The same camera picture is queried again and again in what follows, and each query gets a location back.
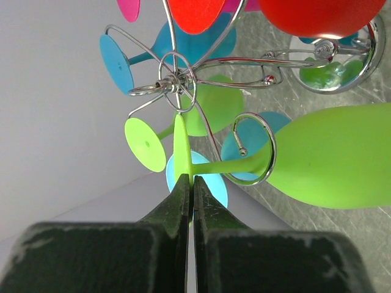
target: toy wine glass set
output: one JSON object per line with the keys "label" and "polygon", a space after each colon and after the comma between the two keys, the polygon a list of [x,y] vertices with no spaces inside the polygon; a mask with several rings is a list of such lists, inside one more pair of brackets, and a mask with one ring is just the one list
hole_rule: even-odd
{"label": "toy wine glass set", "polygon": [[[117,3],[132,23],[143,1]],[[241,91],[278,86],[284,68],[316,93],[340,93],[360,84],[378,66],[386,45],[378,15],[384,3],[163,0],[168,21],[151,48],[123,29],[108,25],[100,49],[117,87],[132,97],[155,95],[129,113],[125,137],[131,151],[151,171],[166,169],[170,190],[183,173],[191,181],[194,175],[202,175],[224,206],[228,195],[222,175],[242,186],[267,180],[296,200],[325,208],[391,204],[391,103],[323,109],[291,121],[275,112],[244,112]],[[262,58],[230,57],[238,17],[257,10],[292,35],[290,47],[266,52]],[[109,35],[112,30],[145,53],[128,58]],[[147,59],[158,62],[158,80],[135,87],[131,66]],[[263,76],[240,83],[224,75],[205,80],[197,76],[207,68],[226,65],[236,70],[259,66]],[[275,69],[276,76],[265,74],[266,67]],[[176,104],[168,94],[175,95]],[[134,114],[162,98],[176,114],[172,124],[156,134]],[[232,131],[219,152],[213,134],[229,125]],[[174,153],[167,161],[162,140],[171,134]],[[207,136],[216,161],[191,151],[189,136]]]}

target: gray surface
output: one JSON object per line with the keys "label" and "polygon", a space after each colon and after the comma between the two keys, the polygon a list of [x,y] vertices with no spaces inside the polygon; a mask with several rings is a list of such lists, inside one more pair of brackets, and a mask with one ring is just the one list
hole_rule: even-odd
{"label": "gray surface", "polygon": [[[391,37],[391,5],[387,2],[383,16],[387,36]],[[248,13],[238,23],[238,45],[234,56],[261,57],[269,49],[288,47],[289,36],[272,27],[261,13]],[[363,84],[338,95],[326,96],[302,88],[289,70],[283,70],[283,84],[268,90],[246,94],[246,110],[273,110],[292,119],[325,107],[391,102],[391,45],[388,43],[379,68]],[[214,68],[212,73],[224,73],[237,81],[253,81],[259,69]],[[221,145],[228,129],[217,134]],[[212,159],[209,144],[204,138],[192,138],[192,149]],[[378,292],[391,292],[391,207],[341,211],[322,209],[287,197],[269,184],[245,188],[254,199],[281,217],[297,230],[339,231],[358,247]]]}
{"label": "gray surface", "polygon": [[[227,183],[228,209],[240,221],[257,230],[290,230],[272,212],[248,197],[239,187]],[[51,220],[71,222],[136,222],[150,212],[169,194],[163,173],[148,174],[131,184],[96,198]],[[0,241],[0,271],[18,236]],[[196,262],[194,236],[189,235],[188,292],[196,292]]]}
{"label": "gray surface", "polygon": [[[143,1],[132,24],[116,1],[1,1],[0,240],[148,173],[123,134],[129,111],[147,98],[117,89],[99,37],[114,23],[151,46],[165,22],[161,1]],[[114,37],[129,56],[142,52]],[[132,70],[137,86],[153,84],[158,64]],[[160,101],[138,117],[161,131],[172,114]]]}

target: reflective metal base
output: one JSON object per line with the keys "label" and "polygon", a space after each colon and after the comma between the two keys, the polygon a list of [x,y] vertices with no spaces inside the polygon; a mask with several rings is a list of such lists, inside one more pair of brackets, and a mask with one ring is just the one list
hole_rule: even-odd
{"label": "reflective metal base", "polygon": [[[320,68],[292,68],[297,81],[306,89],[326,95],[341,93],[363,82],[376,69],[386,46],[386,31],[381,17],[378,15],[367,26],[357,32],[353,38],[337,41],[338,53],[332,62]],[[289,49],[311,50],[324,39],[304,40],[292,37]],[[313,60],[320,54],[307,52],[289,53],[289,59]]]}

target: metal ring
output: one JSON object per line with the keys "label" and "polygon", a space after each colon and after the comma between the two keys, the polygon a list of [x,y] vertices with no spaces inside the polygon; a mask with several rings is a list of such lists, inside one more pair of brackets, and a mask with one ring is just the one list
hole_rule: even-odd
{"label": "metal ring", "polygon": [[[216,141],[214,140],[214,136],[213,136],[213,133],[212,133],[212,130],[210,128],[210,125],[208,123],[208,120],[206,119],[206,116],[205,116],[205,113],[203,112],[200,104],[196,101],[195,102],[195,108],[198,110],[198,113],[200,114],[201,116],[201,119],[203,121],[203,124],[205,125],[205,129],[206,129],[206,133],[207,133],[207,136],[208,136],[208,139],[209,139],[209,142],[212,146],[212,150],[213,150],[213,153],[214,153],[214,156],[216,157],[216,159],[218,161],[222,161],[221,159],[221,155],[220,155],[220,152],[219,152],[219,149],[216,145]],[[271,172],[273,171],[274,169],[274,166],[276,164],[276,159],[277,159],[277,143],[276,143],[276,138],[274,137],[274,134],[273,134],[273,131],[270,127],[270,125],[268,124],[268,122],[263,119],[261,116],[255,114],[255,113],[250,113],[250,112],[245,112],[245,113],[242,113],[242,114],[239,114],[238,116],[236,116],[236,118],[234,119],[234,124],[233,124],[233,128],[234,129],[234,134],[235,135],[235,140],[236,142],[239,144],[241,144],[240,142],[240,139],[238,138],[238,135],[236,133],[236,125],[237,123],[239,122],[240,119],[243,119],[243,118],[253,118],[255,119],[256,121],[258,121],[259,123],[262,124],[262,126],[264,128],[266,128],[267,132],[268,132],[268,136],[269,136],[269,140],[271,141],[271,145],[272,145],[272,150],[271,150],[271,157],[270,157],[270,161],[269,161],[269,164],[268,164],[268,168],[265,170],[265,172],[260,176],[258,177],[257,179],[255,180],[252,180],[252,181],[246,181],[246,180],[242,180],[242,179],[239,179],[235,176],[233,176],[232,174],[230,173],[226,173],[224,174],[224,176],[230,180],[231,182],[237,184],[237,185],[242,185],[242,186],[251,186],[251,185],[255,185],[255,184],[258,184],[258,183],[261,183],[263,182],[264,180],[268,179]]]}
{"label": "metal ring", "polygon": [[144,96],[152,95],[154,93],[162,93],[166,89],[166,85],[157,82],[154,85],[145,85],[143,87],[135,87],[128,92],[129,96]]}
{"label": "metal ring", "polygon": [[269,140],[271,142],[271,154],[270,154],[270,160],[269,160],[268,167],[262,173],[261,176],[259,176],[255,180],[250,180],[250,181],[238,179],[238,178],[234,177],[232,174],[224,174],[224,175],[230,181],[232,181],[235,184],[242,185],[242,186],[251,186],[251,185],[255,185],[255,184],[261,183],[261,182],[263,182],[263,181],[265,181],[266,179],[269,178],[271,172],[274,169],[274,166],[276,165],[276,160],[277,160],[277,142],[276,142],[276,138],[275,138],[275,136],[273,134],[273,131],[272,131],[270,125],[268,124],[268,122],[265,119],[263,119],[258,114],[245,112],[245,113],[242,113],[242,114],[239,114],[238,116],[236,116],[236,118],[235,118],[235,120],[233,121],[233,124],[232,124],[232,131],[234,133],[234,137],[235,137],[235,140],[236,140],[239,148],[243,149],[243,145],[241,144],[239,135],[236,132],[236,126],[237,126],[238,122],[240,121],[240,119],[244,119],[244,118],[254,119],[257,122],[259,122],[264,128],[266,128],[266,131],[267,131],[268,136],[269,136]]}
{"label": "metal ring", "polygon": [[163,63],[165,61],[165,59],[169,56],[169,55],[173,55],[174,57],[177,56],[179,57],[183,63],[185,63],[187,69],[189,70],[188,72],[190,73],[190,77],[191,77],[191,81],[192,81],[192,87],[193,87],[193,94],[189,93],[188,91],[188,80],[186,79],[185,77],[185,86],[181,84],[181,81],[178,79],[178,89],[176,90],[176,93],[178,93],[181,89],[184,90],[184,92],[186,93],[186,95],[189,96],[189,98],[191,99],[191,104],[190,106],[187,108],[187,109],[181,109],[180,107],[177,107],[176,105],[174,105],[169,97],[167,96],[166,93],[163,93],[164,94],[164,97],[166,98],[167,102],[169,103],[169,105],[174,108],[177,112],[179,113],[185,113],[185,112],[189,112],[193,107],[194,107],[194,103],[196,101],[196,98],[197,98],[197,91],[198,91],[198,85],[197,85],[197,76],[196,74],[194,73],[193,69],[191,68],[191,65],[189,63],[189,61],[184,57],[184,55],[178,53],[178,52],[167,52],[163,57],[162,59],[160,60],[160,63],[159,63],[159,79],[162,79],[163,78],[163,73],[162,73],[162,70],[163,70]]}

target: plastic wine glass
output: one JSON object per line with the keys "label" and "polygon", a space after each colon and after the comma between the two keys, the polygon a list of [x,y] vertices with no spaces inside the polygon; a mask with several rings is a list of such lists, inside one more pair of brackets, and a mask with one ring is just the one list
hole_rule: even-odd
{"label": "plastic wine glass", "polygon": [[[303,115],[276,135],[276,164],[268,183],[303,203],[331,209],[391,204],[391,103],[344,106]],[[251,157],[191,164],[183,118],[175,118],[175,179],[209,173],[262,176],[270,165],[269,144]]]}
{"label": "plastic wine glass", "polygon": [[130,23],[135,22],[140,14],[141,0],[117,0],[123,17]]}
{"label": "plastic wine glass", "polygon": [[205,32],[216,21],[227,0],[169,0],[178,26],[188,34]]}
{"label": "plastic wine glass", "polygon": [[366,26],[386,0],[258,0],[267,19],[281,31],[306,38],[343,38]]}
{"label": "plastic wine glass", "polygon": [[[216,22],[208,28],[205,32],[198,35],[190,35],[181,30],[176,22],[174,22],[175,36],[177,39],[177,51],[184,55],[185,58],[192,65],[196,63],[213,45],[214,41],[222,34],[231,20],[229,13],[222,13],[219,15]],[[236,44],[236,29],[232,29],[224,41],[217,47],[214,53],[210,55],[210,59],[218,57],[227,57],[232,53]],[[172,51],[172,44],[170,38],[170,27],[168,22],[160,30],[155,43],[152,46],[152,51],[162,58],[167,52]],[[138,56],[129,59],[131,65],[152,59],[148,53],[142,53]],[[168,64],[173,64],[174,58],[172,56],[166,59]],[[180,59],[178,65],[186,67],[185,63]]]}
{"label": "plastic wine glass", "polygon": [[[273,133],[277,133],[292,121],[287,116],[277,112],[260,112],[259,116],[268,122]],[[245,156],[240,155],[240,149],[238,148],[233,131],[230,131],[221,148],[221,159],[223,161],[250,157],[257,153],[269,141],[265,129],[254,119],[245,119],[238,123],[236,130],[243,147],[247,150],[247,154]],[[252,181],[258,178],[257,175],[251,173],[234,173],[232,175],[245,181]]]}
{"label": "plastic wine glass", "polygon": [[109,35],[102,35],[99,45],[103,62],[111,79],[121,92],[127,95],[134,88],[133,75],[128,58]]}
{"label": "plastic wine glass", "polygon": [[166,167],[166,152],[154,130],[138,118],[129,118],[125,123],[125,138],[128,145],[146,168],[162,172]]}

